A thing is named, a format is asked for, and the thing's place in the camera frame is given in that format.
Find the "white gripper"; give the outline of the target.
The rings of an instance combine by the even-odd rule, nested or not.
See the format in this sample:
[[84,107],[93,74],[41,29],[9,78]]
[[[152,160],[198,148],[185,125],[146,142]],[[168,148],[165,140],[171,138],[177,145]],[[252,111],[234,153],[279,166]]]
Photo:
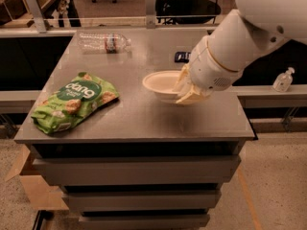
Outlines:
[[242,75],[243,71],[228,70],[214,59],[206,35],[192,50],[189,64],[184,64],[180,70],[174,86],[178,96],[176,104],[188,105],[204,101],[212,94],[211,91],[226,90]]

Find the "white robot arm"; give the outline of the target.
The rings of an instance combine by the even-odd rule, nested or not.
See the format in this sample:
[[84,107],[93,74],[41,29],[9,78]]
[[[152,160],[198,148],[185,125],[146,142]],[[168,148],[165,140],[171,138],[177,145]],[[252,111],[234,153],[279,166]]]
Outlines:
[[177,79],[178,104],[226,90],[245,68],[289,40],[307,40],[307,0],[235,0],[236,8],[191,52]]

